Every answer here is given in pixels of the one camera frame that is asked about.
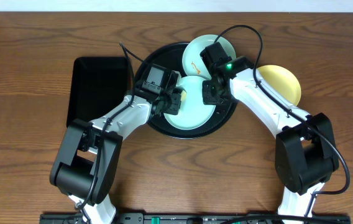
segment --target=small food item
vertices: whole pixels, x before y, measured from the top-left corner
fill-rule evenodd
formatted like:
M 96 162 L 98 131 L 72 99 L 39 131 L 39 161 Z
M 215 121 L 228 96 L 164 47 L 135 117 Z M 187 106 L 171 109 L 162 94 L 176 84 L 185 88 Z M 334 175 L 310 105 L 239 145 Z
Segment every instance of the small food item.
M 191 62 L 191 65 L 197 71 L 197 75 L 200 75 L 201 71 L 197 68 L 197 66 L 193 62 Z
M 187 93 L 185 90 L 182 90 L 181 92 L 181 101 L 184 101 L 186 99 Z

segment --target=round black plate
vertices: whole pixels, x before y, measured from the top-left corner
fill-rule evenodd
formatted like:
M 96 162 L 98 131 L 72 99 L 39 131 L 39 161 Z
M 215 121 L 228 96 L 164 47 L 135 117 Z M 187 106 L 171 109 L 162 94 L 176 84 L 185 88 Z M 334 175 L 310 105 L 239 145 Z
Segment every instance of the round black plate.
M 188 42 L 180 42 L 175 44 L 166 45 L 147 57 L 148 63 L 155 63 L 165 68 L 172 69 L 181 73 L 182 77 L 186 76 L 182 65 L 182 55 Z M 136 78 L 140 79 L 143 74 L 147 75 L 149 69 L 146 64 L 142 64 L 138 71 Z M 172 126 L 162 114 L 161 116 L 154 116 L 148 124 L 163 134 L 175 138 L 198 138 L 207 134 L 211 134 L 218 130 L 228 119 L 232 116 L 237 103 L 230 103 L 228 105 L 219 105 L 215 107 L 214 114 L 202 126 L 192 130 L 180 130 Z

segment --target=table surface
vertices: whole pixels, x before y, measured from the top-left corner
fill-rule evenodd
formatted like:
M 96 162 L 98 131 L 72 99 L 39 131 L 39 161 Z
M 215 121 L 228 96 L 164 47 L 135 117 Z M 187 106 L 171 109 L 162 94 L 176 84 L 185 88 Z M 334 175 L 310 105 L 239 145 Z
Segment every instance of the table surface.
M 77 57 L 120 56 L 119 41 L 145 57 L 235 24 L 262 34 L 261 65 L 296 75 L 300 108 L 330 118 L 352 182 L 344 195 L 319 196 L 314 211 L 353 220 L 353 14 L 0 12 L 0 223 L 73 211 L 49 172 L 66 130 Z M 259 42 L 249 30 L 226 38 L 238 55 L 256 57 Z M 170 138 L 144 125 L 123 142 L 110 197 L 117 208 L 149 213 L 274 212 L 283 193 L 274 159 L 273 136 L 244 105 L 199 139 Z M 324 189 L 343 184 L 341 168 Z

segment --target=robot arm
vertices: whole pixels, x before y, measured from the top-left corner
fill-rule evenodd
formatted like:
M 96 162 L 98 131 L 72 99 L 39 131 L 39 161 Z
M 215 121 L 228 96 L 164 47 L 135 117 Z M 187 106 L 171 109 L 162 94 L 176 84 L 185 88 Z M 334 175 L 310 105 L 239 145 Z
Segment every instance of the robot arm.
M 126 95 L 120 105 L 106 115 L 89 123 L 74 120 L 69 124 L 53 164 L 50 182 L 61 193 L 67 195 L 76 204 L 83 203 L 89 197 L 94 179 L 93 193 L 83 207 L 84 217 L 91 223 L 112 222 L 116 209 L 109 199 L 109 191 L 116 174 L 117 162 L 122 141 L 133 130 L 145 124 L 152 116 L 169 113 L 178 114 L 181 90 L 175 88 L 180 74 L 167 69 L 152 67 L 146 77 L 135 84 L 135 95 Z M 107 126 L 106 120 L 116 114 Z M 103 139 L 100 161 L 89 161 L 77 155 L 77 150 L 97 154 L 100 139 Z M 99 163 L 97 176 L 94 176 L 96 163 Z
M 291 104 L 289 101 L 284 99 L 277 91 L 275 91 L 261 76 L 257 70 L 257 78 L 261 80 L 267 91 L 272 94 L 279 102 L 282 102 L 285 106 L 292 110 L 293 113 L 297 114 L 303 119 L 309 115 L 305 110 L 299 109 L 298 107 Z M 269 131 L 274 137 L 282 132 L 284 127 L 295 127 L 300 124 L 295 118 L 288 116 L 278 105 L 267 97 L 260 88 L 257 87 L 254 79 L 252 78 L 252 69 L 248 68 L 236 75 L 230 81 L 230 89 L 232 96 L 245 104 L 254 114 L 268 127 Z M 283 200 L 278 209 L 279 215 L 296 215 L 304 216 L 311 199 L 311 194 L 314 191 L 320 190 L 324 183 L 320 182 L 308 189 L 308 191 L 300 195 L 289 190 L 287 187 L 284 188 Z M 309 210 L 309 217 L 312 217 L 312 208 Z M 299 223 L 295 221 L 285 220 L 286 224 Z
M 284 99 L 276 90 L 274 90 L 261 76 L 257 70 L 257 78 L 261 80 L 267 91 L 273 95 L 279 102 L 282 102 L 287 108 L 291 109 L 292 112 L 297 114 L 303 119 L 309 115 L 305 110 L 299 109 L 298 107 L 291 104 L 289 101 Z M 282 131 L 285 126 L 294 127 L 300 124 L 299 121 L 287 115 L 287 112 L 283 111 L 277 106 L 269 97 L 267 97 L 260 88 L 257 87 L 254 79 L 252 78 L 252 69 L 245 69 L 230 81 L 231 95 L 245 104 L 258 118 L 268 127 L 269 131 L 274 137 Z
M 334 143 L 330 120 L 322 113 L 311 116 L 291 104 L 263 79 L 259 71 L 256 71 L 256 76 L 260 83 L 256 83 L 252 70 L 254 65 L 245 57 L 231 60 L 219 42 L 206 47 L 200 55 L 211 74 L 211 80 L 203 82 L 204 104 L 220 105 L 234 100 L 241 101 L 276 138 L 275 168 L 285 185 L 278 213 L 311 217 L 312 208 L 308 209 L 311 194 L 320 190 L 338 169 L 338 159 L 328 145 L 289 116 L 257 85 L 262 85 L 279 103 L 318 128 Z M 311 144 L 304 148 L 302 140 L 311 140 Z

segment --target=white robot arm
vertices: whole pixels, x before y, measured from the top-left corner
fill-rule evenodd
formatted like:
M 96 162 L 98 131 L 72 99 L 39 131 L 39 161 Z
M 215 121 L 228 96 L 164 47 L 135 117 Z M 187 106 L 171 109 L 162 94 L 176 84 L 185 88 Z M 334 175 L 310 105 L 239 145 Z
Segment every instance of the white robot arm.
M 299 109 L 284 99 L 281 94 L 274 90 L 261 76 L 260 72 L 256 72 L 257 78 L 261 80 L 261 85 L 273 95 L 279 102 L 282 102 L 292 112 L 299 117 L 306 119 L 309 115 L 305 110 Z M 236 74 L 236 77 L 230 81 L 232 96 L 250 108 L 254 114 L 268 127 L 274 137 L 282 131 L 286 126 L 294 127 L 300 124 L 295 118 L 287 115 L 287 112 L 276 105 L 269 97 L 267 97 L 260 88 L 258 88 L 252 78 L 252 69 L 246 69 Z M 307 193 L 299 195 L 291 192 L 286 187 L 283 193 L 282 204 L 278 208 L 279 215 L 296 215 L 304 216 L 309 205 L 311 193 L 320 190 L 324 183 L 318 183 L 308 189 Z M 309 217 L 312 217 L 312 208 L 310 208 Z M 284 221 L 286 224 L 299 223 L 296 221 Z
M 111 110 L 106 115 L 92 120 L 93 128 L 98 131 L 102 130 L 103 124 L 106 122 L 106 119 L 111 117 L 114 113 L 123 108 L 128 102 L 130 102 L 131 96 L 127 95 L 124 97 L 123 102 Z M 122 113 L 117 115 L 110 126 L 107 127 L 107 132 L 114 131 L 118 133 L 118 135 L 122 136 L 122 139 L 130 135 L 133 130 L 138 128 L 139 126 L 145 124 L 150 118 L 150 111 L 152 109 L 152 104 L 150 104 L 147 100 L 135 96 L 134 101 L 130 105 L 129 108 L 125 109 Z M 97 149 L 89 148 L 89 152 L 94 154 L 97 153 Z M 76 204 L 82 203 L 84 201 L 83 198 L 79 198 L 76 195 L 69 195 L 69 198 L 72 199 Z M 114 216 L 116 215 L 116 208 L 111 203 L 109 195 L 107 195 L 104 200 L 99 204 L 94 205 L 85 205 L 84 210 L 86 215 L 91 220 L 91 223 L 111 223 L 113 221 Z

